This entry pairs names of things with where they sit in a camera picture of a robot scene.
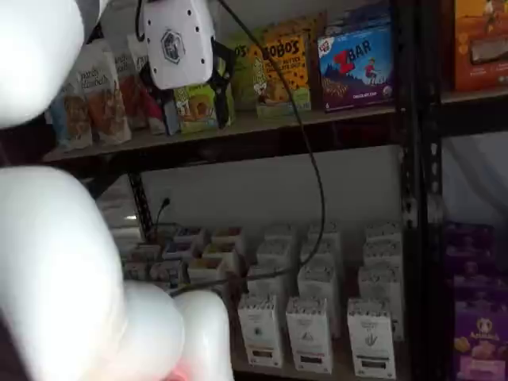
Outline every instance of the store shelf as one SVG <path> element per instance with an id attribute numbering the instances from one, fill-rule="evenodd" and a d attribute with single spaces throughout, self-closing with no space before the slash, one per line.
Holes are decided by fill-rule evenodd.
<path id="1" fill-rule="evenodd" d="M 271 375 L 282 377 L 284 379 L 308 379 L 312 381 L 358 381 L 360 378 L 355 376 L 352 367 L 351 349 L 347 340 L 340 340 L 333 342 L 333 355 L 335 361 L 333 364 L 333 373 L 331 375 L 313 373 L 309 371 L 297 371 L 294 367 L 291 353 L 289 352 L 288 345 L 286 346 L 285 364 L 282 368 L 270 368 L 253 366 L 248 363 L 245 350 L 239 348 L 234 351 L 231 356 L 231 363 L 234 371 L 244 373 L 255 373 L 260 375 Z M 395 365 L 397 367 L 397 380 L 409 381 L 410 372 L 408 364 L 408 350 L 405 345 L 398 345 L 395 347 Z"/>
<path id="2" fill-rule="evenodd" d="M 315 152 L 397 143 L 393 131 L 395 108 L 391 105 L 343 110 L 325 114 L 302 113 Z M 233 126 L 173 137 L 133 133 L 133 139 L 117 146 L 94 145 L 46 154 L 45 164 L 60 167 L 77 177 L 120 174 L 189 165 L 215 164 L 306 152 L 302 133 L 293 115 L 259 119 L 255 113 L 238 113 Z"/>

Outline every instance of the small white carton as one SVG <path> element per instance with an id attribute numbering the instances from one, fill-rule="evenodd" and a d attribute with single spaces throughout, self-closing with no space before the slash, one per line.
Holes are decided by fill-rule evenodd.
<path id="1" fill-rule="evenodd" d="M 283 366 L 279 308 L 275 295 L 262 297 L 244 294 L 240 300 L 238 316 L 251 365 L 274 368 Z"/>
<path id="2" fill-rule="evenodd" d="M 332 373 L 333 350 L 325 298 L 291 298 L 286 317 L 294 365 L 299 371 Z"/>
<path id="3" fill-rule="evenodd" d="M 391 240 L 402 243 L 402 229 L 398 222 L 381 222 L 365 228 L 366 242 Z"/>
<path id="4" fill-rule="evenodd" d="M 388 303 L 374 299 L 349 299 L 348 327 L 355 374 L 359 377 L 395 379 Z"/>
<path id="5" fill-rule="evenodd" d="M 173 241 L 176 244 L 192 243 L 196 245 L 197 250 L 202 252 L 208 244 L 210 238 L 206 233 L 206 229 L 194 226 L 183 226 L 178 229 L 173 236 Z"/>
<path id="6" fill-rule="evenodd" d="M 326 298 L 332 336 L 341 336 L 341 300 L 333 266 L 306 265 L 298 273 L 298 290 L 304 298 Z"/>
<path id="7" fill-rule="evenodd" d="M 358 287 L 362 298 L 388 300 L 394 340 L 404 341 L 400 270 L 388 266 L 361 267 L 358 271 Z"/>

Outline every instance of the blurry white object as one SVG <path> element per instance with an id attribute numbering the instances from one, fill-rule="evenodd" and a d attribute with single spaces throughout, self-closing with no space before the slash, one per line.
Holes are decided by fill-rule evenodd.
<path id="1" fill-rule="evenodd" d="M 71 176 L 17 167 L 0 182 L 0 308 L 30 379 L 233 381 L 215 294 L 124 288 L 106 223 Z"/>
<path id="2" fill-rule="evenodd" d="M 144 32 L 157 87 L 183 87 L 210 79 L 214 25 L 207 0 L 147 2 Z"/>

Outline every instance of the white plastic object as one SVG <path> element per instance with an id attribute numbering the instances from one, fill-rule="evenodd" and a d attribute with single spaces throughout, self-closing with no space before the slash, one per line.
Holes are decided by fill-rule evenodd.
<path id="1" fill-rule="evenodd" d="M 233 381 L 229 316 L 222 300 L 213 292 L 195 291 L 175 298 L 175 304 L 185 322 L 185 345 L 169 379 Z"/>
<path id="2" fill-rule="evenodd" d="M 127 326 L 117 247 L 70 175 L 7 168 L 0 183 L 2 317 L 31 380 L 83 380 Z"/>
<path id="3" fill-rule="evenodd" d="M 212 75 L 214 25 L 207 0 L 147 2 L 144 33 L 160 89 L 205 83 Z"/>

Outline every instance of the white package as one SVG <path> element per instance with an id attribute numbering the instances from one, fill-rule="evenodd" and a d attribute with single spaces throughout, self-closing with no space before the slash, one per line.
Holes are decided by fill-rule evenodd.
<path id="1" fill-rule="evenodd" d="M 386 299 L 389 302 L 393 336 L 404 340 L 404 313 L 400 270 L 395 267 L 361 267 L 358 287 L 362 298 Z"/>
<path id="2" fill-rule="evenodd" d="M 191 242 L 196 245 L 196 249 L 203 251 L 208 244 L 209 237 L 204 228 L 199 227 L 181 227 L 173 236 L 173 241 L 177 244 Z"/>
<path id="3" fill-rule="evenodd" d="M 348 327 L 355 374 L 395 379 L 394 343 L 387 302 L 349 299 Z"/>
<path id="4" fill-rule="evenodd" d="M 246 259 L 244 230 L 240 227 L 220 228 L 212 234 L 213 244 L 235 244 L 237 252 Z"/>
<path id="5" fill-rule="evenodd" d="M 365 242 L 364 263 L 369 267 L 378 264 L 398 267 L 403 274 L 401 242 L 391 240 Z"/>
<path id="6" fill-rule="evenodd" d="M 241 275 L 241 261 L 234 243 L 208 244 L 205 247 L 202 257 L 224 260 L 225 270 L 227 272 L 231 272 L 238 276 Z"/>
<path id="7" fill-rule="evenodd" d="M 187 263 L 198 256 L 194 242 L 170 242 L 162 253 L 163 260 L 183 260 Z"/>
<path id="8" fill-rule="evenodd" d="M 325 298 L 291 298 L 286 317 L 294 365 L 299 371 L 332 373 L 333 350 Z"/>
<path id="9" fill-rule="evenodd" d="M 402 243 L 402 229 L 398 222 L 382 222 L 365 228 L 366 242 L 391 240 Z"/>
<path id="10" fill-rule="evenodd" d="M 265 297 L 244 294 L 238 306 L 241 332 L 251 365 L 281 368 L 282 338 L 279 327 L 279 303 L 275 295 Z"/>
<path id="11" fill-rule="evenodd" d="M 340 337 L 341 299 L 333 266 L 302 267 L 298 273 L 298 290 L 302 297 L 327 299 L 330 331 L 333 337 Z"/>

